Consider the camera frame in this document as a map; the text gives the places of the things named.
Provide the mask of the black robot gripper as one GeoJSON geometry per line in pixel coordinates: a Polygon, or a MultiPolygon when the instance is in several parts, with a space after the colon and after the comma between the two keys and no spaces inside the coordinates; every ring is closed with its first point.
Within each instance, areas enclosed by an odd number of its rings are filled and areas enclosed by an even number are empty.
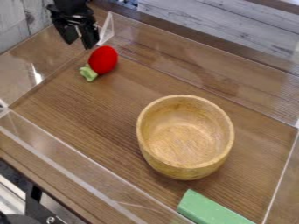
{"type": "Polygon", "coordinates": [[[51,12],[53,26],[69,45],[79,38],[76,25],[79,25],[80,39],[85,49],[91,49],[99,42],[99,26],[93,17],[93,10],[88,7],[88,0],[52,0],[47,5],[51,12]]]}

